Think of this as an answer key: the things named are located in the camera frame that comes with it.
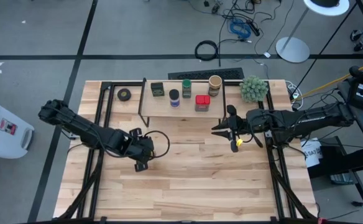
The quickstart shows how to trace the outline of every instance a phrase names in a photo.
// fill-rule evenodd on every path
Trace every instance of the green jar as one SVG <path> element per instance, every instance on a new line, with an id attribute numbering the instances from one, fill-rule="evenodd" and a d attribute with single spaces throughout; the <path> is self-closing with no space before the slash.
<path id="1" fill-rule="evenodd" d="M 181 84 L 183 98 L 191 98 L 191 80 L 183 80 Z"/>

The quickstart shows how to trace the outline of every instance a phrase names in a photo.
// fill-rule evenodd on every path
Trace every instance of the white trash can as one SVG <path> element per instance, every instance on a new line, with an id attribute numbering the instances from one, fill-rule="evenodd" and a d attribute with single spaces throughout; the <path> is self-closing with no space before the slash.
<path id="1" fill-rule="evenodd" d="M 16 159 L 27 153 L 34 127 L 0 105 L 0 157 Z"/>

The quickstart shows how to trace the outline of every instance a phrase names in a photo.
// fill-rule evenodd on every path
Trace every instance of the yellow object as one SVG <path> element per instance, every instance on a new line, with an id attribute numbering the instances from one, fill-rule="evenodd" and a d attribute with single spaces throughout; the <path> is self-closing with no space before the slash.
<path id="1" fill-rule="evenodd" d="M 314 92 L 317 92 L 318 90 L 322 90 L 323 88 L 326 88 L 326 87 L 332 85 L 333 83 L 337 83 L 337 82 L 343 81 L 343 80 L 349 78 L 349 76 L 350 76 L 350 74 L 347 74 L 347 75 L 345 75 L 345 76 L 343 76 L 341 78 L 335 79 L 335 80 L 333 80 L 333 81 L 331 81 L 331 82 L 329 82 L 329 83 L 327 83 L 327 84 L 325 84 L 323 86 L 320 86 L 318 88 L 315 88 L 314 90 L 310 90 L 309 92 L 307 92 L 307 93 L 299 96 L 298 98 L 294 99 L 294 101 L 300 100 L 302 97 L 304 98 L 304 97 L 306 97 L 306 96 L 308 96 L 308 95 L 310 95 L 310 94 L 312 94 Z"/>
<path id="2" fill-rule="evenodd" d="M 240 145 L 242 145 L 242 143 L 243 143 L 243 142 L 244 142 L 244 141 L 243 141 L 242 139 L 238 139 L 238 140 L 237 140 L 237 144 L 236 144 L 236 145 L 237 145 L 237 146 L 240 146 Z"/>

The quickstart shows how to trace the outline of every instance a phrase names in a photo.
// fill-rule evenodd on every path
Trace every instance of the succulent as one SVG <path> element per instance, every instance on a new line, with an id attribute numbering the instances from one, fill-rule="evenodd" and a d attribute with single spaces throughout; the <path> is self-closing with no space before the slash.
<path id="1" fill-rule="evenodd" d="M 247 103 L 263 101 L 269 90 L 267 83 L 256 76 L 245 78 L 239 85 L 242 100 Z"/>

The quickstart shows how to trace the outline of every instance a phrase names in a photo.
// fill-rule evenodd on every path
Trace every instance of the chair wheel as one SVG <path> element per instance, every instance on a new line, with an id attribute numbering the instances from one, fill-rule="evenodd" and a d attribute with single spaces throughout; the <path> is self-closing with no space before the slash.
<path id="1" fill-rule="evenodd" d="M 358 52 L 360 50 L 363 50 L 363 45 L 361 43 L 356 44 L 356 46 L 354 47 L 354 51 Z"/>
<path id="2" fill-rule="evenodd" d="M 353 30 L 353 32 L 351 32 L 351 34 L 350 34 L 351 41 L 356 41 L 356 40 L 360 39 L 361 34 L 355 35 L 356 32 L 357 32 L 357 30 Z"/>

